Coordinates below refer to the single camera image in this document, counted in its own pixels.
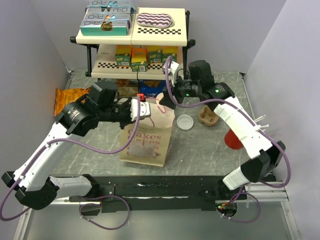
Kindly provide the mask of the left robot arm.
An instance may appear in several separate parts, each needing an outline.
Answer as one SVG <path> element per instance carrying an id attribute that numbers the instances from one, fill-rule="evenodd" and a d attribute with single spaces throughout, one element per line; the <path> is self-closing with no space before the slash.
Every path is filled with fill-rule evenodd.
<path id="1" fill-rule="evenodd" d="M 59 198 L 81 196 L 93 201 L 98 197 L 100 184 L 91 175 L 59 178 L 51 173 L 73 145 L 109 154 L 79 141 L 100 122 L 118 122 L 123 129 L 140 119 L 141 100 L 126 97 L 125 102 L 120 103 L 117 93 L 115 83 L 95 82 L 89 93 L 65 105 L 42 145 L 27 162 L 16 171 L 2 175 L 3 182 L 10 191 L 15 191 L 20 204 L 41 210 Z"/>

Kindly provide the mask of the cardboard cup carrier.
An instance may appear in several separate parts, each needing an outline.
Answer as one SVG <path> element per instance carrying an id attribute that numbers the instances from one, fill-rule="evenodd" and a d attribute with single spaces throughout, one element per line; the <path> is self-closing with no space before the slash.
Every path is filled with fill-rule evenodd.
<path id="1" fill-rule="evenodd" d="M 198 119 L 204 125 L 214 127 L 219 120 L 219 116 L 214 111 L 211 111 L 208 106 L 204 106 L 199 111 Z"/>

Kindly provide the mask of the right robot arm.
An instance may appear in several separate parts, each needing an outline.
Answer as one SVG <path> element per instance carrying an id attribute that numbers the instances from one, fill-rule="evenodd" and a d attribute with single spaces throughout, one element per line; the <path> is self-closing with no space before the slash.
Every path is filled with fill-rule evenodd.
<path id="1" fill-rule="evenodd" d="M 179 76 L 182 68 L 171 56 L 162 69 L 166 87 L 159 103 L 171 109 L 176 106 L 184 108 L 184 98 L 198 98 L 198 105 L 206 105 L 228 125 L 249 156 L 249 160 L 222 179 L 218 193 L 223 199 L 230 199 L 235 195 L 236 189 L 246 184 L 262 182 L 279 165 L 281 159 L 289 165 L 285 145 L 281 141 L 274 141 L 262 131 L 261 126 L 248 115 L 226 83 L 215 82 L 208 62 L 192 62 L 189 65 L 188 79 Z"/>

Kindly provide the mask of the pink white paper bag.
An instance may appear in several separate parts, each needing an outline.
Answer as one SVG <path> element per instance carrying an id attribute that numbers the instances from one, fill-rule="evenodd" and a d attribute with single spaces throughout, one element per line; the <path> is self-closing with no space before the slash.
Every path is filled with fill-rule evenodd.
<path id="1" fill-rule="evenodd" d="M 134 138 L 128 147 L 119 153 L 124 162 L 163 167 L 169 148 L 174 110 L 159 104 L 155 98 L 150 103 L 151 116 L 139 121 Z"/>

